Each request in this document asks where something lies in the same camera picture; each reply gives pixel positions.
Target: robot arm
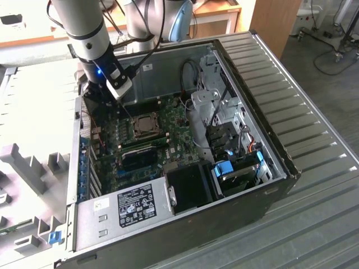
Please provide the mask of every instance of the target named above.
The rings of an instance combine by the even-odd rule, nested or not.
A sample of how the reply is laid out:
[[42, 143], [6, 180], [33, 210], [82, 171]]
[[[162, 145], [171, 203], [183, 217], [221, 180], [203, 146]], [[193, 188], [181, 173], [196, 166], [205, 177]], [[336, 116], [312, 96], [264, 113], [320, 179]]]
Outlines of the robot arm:
[[[97, 85], [107, 85], [115, 99], [121, 98], [132, 86], [131, 79], [136, 75], [140, 64], [124, 70], [115, 58], [98, 0], [51, 2], [79, 56], [88, 80]], [[181, 41], [187, 33], [192, 16], [190, 0], [128, 0], [125, 9], [128, 35], [135, 38], [134, 40], [159, 35], [164, 15], [162, 37], [169, 41]], [[152, 49], [152, 44], [152, 40], [143, 42], [140, 48]], [[99, 77], [98, 70], [103, 74], [106, 83]]]

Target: motherboard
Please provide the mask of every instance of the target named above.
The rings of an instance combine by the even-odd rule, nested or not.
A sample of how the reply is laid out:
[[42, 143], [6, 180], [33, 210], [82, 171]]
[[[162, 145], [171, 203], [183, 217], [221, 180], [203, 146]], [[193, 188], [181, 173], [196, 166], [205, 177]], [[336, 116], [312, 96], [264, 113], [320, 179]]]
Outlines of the motherboard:
[[97, 114], [96, 169], [102, 194], [162, 177], [199, 160], [179, 96], [130, 105], [120, 113]]

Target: black cable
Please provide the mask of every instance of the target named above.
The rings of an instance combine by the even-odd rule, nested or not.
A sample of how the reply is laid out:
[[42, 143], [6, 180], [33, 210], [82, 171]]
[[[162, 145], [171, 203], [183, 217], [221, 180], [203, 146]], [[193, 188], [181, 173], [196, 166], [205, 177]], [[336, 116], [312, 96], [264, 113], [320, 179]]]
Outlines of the black cable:
[[326, 44], [326, 45], [332, 47], [335, 52], [340, 52], [340, 51], [338, 51], [333, 45], [331, 45], [330, 43], [325, 42], [324, 40], [321, 40], [321, 39], [319, 39], [319, 38], [317, 38], [317, 37], [315, 37], [315, 36], [313, 36], [313, 35], [311, 35], [311, 34], [305, 32], [305, 31], [303, 31], [303, 30], [302, 30], [302, 32], [305, 33], [306, 35], [310, 36], [311, 38], [315, 39], [316, 41], [322, 42], [322, 43], [324, 43], [324, 44]]
[[358, 5], [357, 9], [355, 10], [355, 12], [354, 12], [352, 18], [350, 19], [350, 23], [348, 24], [348, 29], [349, 29], [350, 25], [352, 24], [352, 22], [353, 22], [353, 20], [354, 20], [354, 17], [355, 17], [355, 15], [356, 15], [356, 13], [357, 13], [358, 11], [359, 11], [359, 5]]
[[338, 14], [338, 12], [339, 12], [339, 10], [340, 10], [340, 8], [342, 7], [342, 3], [344, 2], [344, 0], [342, 0], [341, 2], [340, 2], [340, 5], [339, 5], [339, 7], [338, 7], [338, 10], [336, 11], [336, 13], [335, 13], [335, 15], [334, 15], [334, 17], [333, 17], [333, 25], [335, 26], [335, 17], [337, 16], [337, 14]]
[[215, 118], [215, 116], [217, 115], [217, 113], [218, 113], [218, 111], [219, 111], [220, 104], [221, 104], [221, 102], [223, 101], [223, 99], [224, 99], [225, 95], [227, 94], [228, 90], [229, 90], [229, 86], [226, 84], [225, 89], [224, 89], [224, 91], [223, 91], [223, 94], [222, 94], [222, 96], [221, 96], [220, 99], [219, 99], [218, 105], [217, 105], [217, 107], [216, 107], [215, 110], [214, 110], [214, 113], [213, 113], [213, 116], [212, 116], [210, 125], [213, 124], [214, 118]]
[[185, 84], [183, 82], [183, 71], [185, 69], [185, 65], [186, 63], [188, 63], [193, 71], [196, 71], [197, 70], [197, 77], [200, 76], [200, 73], [201, 73], [201, 69], [200, 69], [200, 66], [198, 65], [198, 63], [196, 63], [194, 60], [192, 59], [187, 59], [183, 62], [182, 66], [181, 66], [181, 70], [180, 70], [180, 74], [179, 74], [179, 79], [180, 79], [180, 82], [181, 82], [181, 92], [184, 92], [185, 91]]
[[136, 2], [135, 2], [134, 0], [132, 0], [132, 3], [135, 5], [135, 7], [136, 7], [138, 13], [140, 14], [141, 19], [143, 20], [143, 22], [144, 22], [144, 24], [145, 24], [146, 31], [147, 31], [147, 35], [149, 35], [151, 32], [150, 32], [150, 29], [149, 29], [149, 27], [148, 27], [148, 24], [147, 24], [147, 22], [146, 22], [146, 20], [145, 20], [145, 18], [144, 18], [144, 15], [143, 15], [142, 12], [140, 11], [138, 5], [136, 4]]
[[250, 129], [247, 125], [243, 125], [242, 127], [240, 127], [240, 142], [238, 145], [238, 153], [239, 155], [241, 155], [241, 147], [242, 147], [242, 135], [243, 133], [250, 133]]
[[108, 12], [104, 2], [102, 0], [100, 0], [103, 8], [104, 8], [104, 12], [107, 13], [108, 17], [106, 16], [105, 13], [103, 13], [103, 16], [110, 22], [110, 24], [112, 24], [112, 26], [115, 28], [116, 32], [119, 34], [119, 35], [123, 35], [122, 31], [117, 27], [115, 21], [112, 19], [112, 16], [110, 14], [110, 12]]
[[55, 20], [53, 17], [50, 16], [50, 6], [51, 6], [51, 0], [49, 0], [49, 2], [47, 2], [47, 6], [46, 6], [46, 13], [47, 13], [47, 16], [48, 18], [53, 22], [55, 23], [56, 25], [58, 25], [59, 27], [61, 27], [62, 29], [63, 28], [63, 25], [58, 22], [57, 20]]
[[162, 5], [163, 5], [162, 26], [161, 26], [161, 31], [159, 33], [157, 44], [153, 48], [153, 50], [151, 50], [138, 64], [134, 66], [135, 70], [138, 70], [141, 67], [141, 65], [157, 50], [159, 43], [161, 42], [163, 28], [164, 28], [164, 20], [165, 20], [165, 0], [162, 0]]
[[195, 24], [193, 25], [193, 35], [192, 35], [192, 39], [196, 37], [197, 35], [197, 31], [198, 31], [198, 22], [197, 22], [197, 17], [196, 14], [194, 12], [192, 12], [193, 14], [193, 18], [195, 21]]
[[121, 5], [118, 3], [118, 1], [117, 1], [117, 0], [114, 0], [114, 1], [115, 1], [116, 4], [118, 5], [118, 7], [119, 7], [119, 9], [121, 10], [122, 14], [123, 14], [124, 16], [126, 16], [125, 12], [123, 11], [123, 9], [122, 9]]
[[123, 46], [127, 46], [127, 45], [131, 44], [132, 42], [146, 42], [146, 41], [150, 41], [152, 38], [153, 38], [153, 35], [149, 35], [147, 38], [132, 38], [132, 39], [125, 40], [124, 42], [112, 45], [112, 48], [118, 49]]
[[310, 0], [310, 1], [311, 1], [310, 10], [311, 10], [311, 12], [312, 12], [312, 18], [313, 18], [313, 21], [314, 21], [315, 31], [317, 31], [318, 28], [316, 27], [316, 21], [315, 21], [314, 14], [313, 14], [313, 0]]
[[338, 72], [336, 72], [336, 73], [327, 73], [327, 72], [323, 71], [322, 69], [320, 69], [320, 68], [318, 67], [318, 65], [316, 64], [316, 61], [317, 61], [320, 57], [322, 57], [323, 55], [326, 55], [326, 54], [328, 54], [328, 53], [331, 53], [332, 51], [333, 51], [333, 49], [331, 49], [331, 50], [329, 50], [329, 51], [327, 51], [327, 52], [321, 53], [321, 54], [319, 54], [317, 57], [315, 57], [314, 60], [313, 60], [313, 65], [314, 65], [314, 67], [315, 67], [319, 72], [321, 72], [321, 73], [323, 73], [323, 74], [325, 74], [325, 75], [328, 75], [328, 76], [336, 76], [336, 75], [339, 75], [340, 73], [342, 73], [342, 72], [345, 71], [346, 69], [350, 68], [350, 66], [354, 65], [354, 64], [357, 62], [357, 60], [355, 60], [354, 62], [352, 62], [351, 64], [349, 64], [348, 66], [344, 67], [342, 70], [340, 70], [340, 71], [338, 71]]

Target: sticker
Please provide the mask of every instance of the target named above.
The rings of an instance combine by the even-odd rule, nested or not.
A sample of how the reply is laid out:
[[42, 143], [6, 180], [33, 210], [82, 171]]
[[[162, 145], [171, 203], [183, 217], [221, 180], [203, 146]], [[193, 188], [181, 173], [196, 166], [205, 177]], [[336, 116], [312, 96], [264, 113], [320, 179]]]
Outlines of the sticker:
[[153, 67], [152, 67], [152, 64], [150, 63], [150, 64], [145, 64], [144, 66], [142, 66], [142, 69], [144, 71], [150, 71], [153, 69]]
[[117, 198], [119, 225], [122, 228], [157, 215], [151, 184], [120, 193]]
[[110, 206], [110, 198], [97, 200], [94, 202], [94, 211], [99, 211], [109, 206]]

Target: blue latch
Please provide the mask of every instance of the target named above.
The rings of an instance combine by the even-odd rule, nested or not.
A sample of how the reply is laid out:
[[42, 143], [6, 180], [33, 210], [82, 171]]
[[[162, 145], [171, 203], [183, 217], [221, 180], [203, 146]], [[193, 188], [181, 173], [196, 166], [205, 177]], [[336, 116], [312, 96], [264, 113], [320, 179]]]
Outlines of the blue latch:
[[53, 231], [52, 233], [50, 233], [49, 236], [49, 244], [52, 245], [54, 243], [61, 243], [62, 242], [62, 238], [61, 238], [61, 231]]
[[217, 177], [233, 172], [233, 166], [230, 161], [223, 161], [214, 167], [214, 173]]
[[263, 154], [260, 151], [257, 151], [257, 157], [258, 157], [260, 162], [262, 162], [264, 160]]

